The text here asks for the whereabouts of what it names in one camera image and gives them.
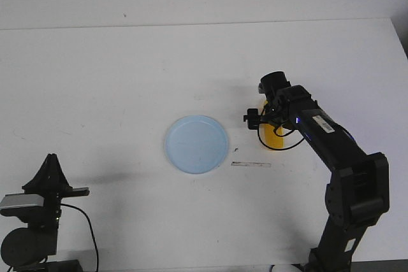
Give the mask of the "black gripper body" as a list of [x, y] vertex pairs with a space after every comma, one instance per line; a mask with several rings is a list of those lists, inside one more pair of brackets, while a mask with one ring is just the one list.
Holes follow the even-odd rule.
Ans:
[[249, 130], [257, 130], [261, 124], [269, 124], [274, 127], [282, 126], [285, 122], [282, 103], [279, 101], [278, 91], [290, 87], [283, 71], [269, 73], [261, 78], [258, 92], [266, 97], [263, 114], [258, 113], [257, 108], [249, 108], [244, 115], [244, 122]]
[[88, 196], [88, 187], [73, 188], [66, 183], [31, 184], [23, 187], [24, 196], [30, 197], [29, 206], [22, 208], [21, 221], [28, 227], [41, 230], [58, 230], [61, 217], [61, 201], [69, 197]]

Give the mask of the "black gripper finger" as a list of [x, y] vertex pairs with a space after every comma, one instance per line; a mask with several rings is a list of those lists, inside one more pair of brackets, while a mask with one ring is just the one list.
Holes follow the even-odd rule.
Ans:
[[52, 154], [48, 154], [43, 161], [38, 172], [35, 174], [33, 179], [24, 185], [25, 189], [40, 189], [46, 184], [48, 180], [48, 168], [51, 162]]
[[68, 183], [64, 173], [62, 172], [62, 168], [58, 157], [56, 154], [52, 154], [53, 159], [53, 168], [54, 168], [54, 177], [55, 177], [55, 185], [59, 190], [72, 190], [72, 186]]

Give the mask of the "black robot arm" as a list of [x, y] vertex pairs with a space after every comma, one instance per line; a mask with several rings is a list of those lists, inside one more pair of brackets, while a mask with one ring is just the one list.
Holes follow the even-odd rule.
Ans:
[[22, 193], [1, 200], [1, 215], [25, 223], [8, 233], [1, 243], [1, 258], [13, 271], [82, 271], [77, 259], [48, 261], [57, 253], [62, 200], [89, 195], [87, 187], [73, 188], [56, 154], [48, 154]]
[[363, 233], [388, 211], [389, 169], [366, 154], [305, 88], [272, 78], [273, 121], [289, 150], [243, 120], [260, 108], [259, 74], [151, 73], [78, 82], [56, 147], [89, 196], [101, 269], [305, 261], [348, 271]]

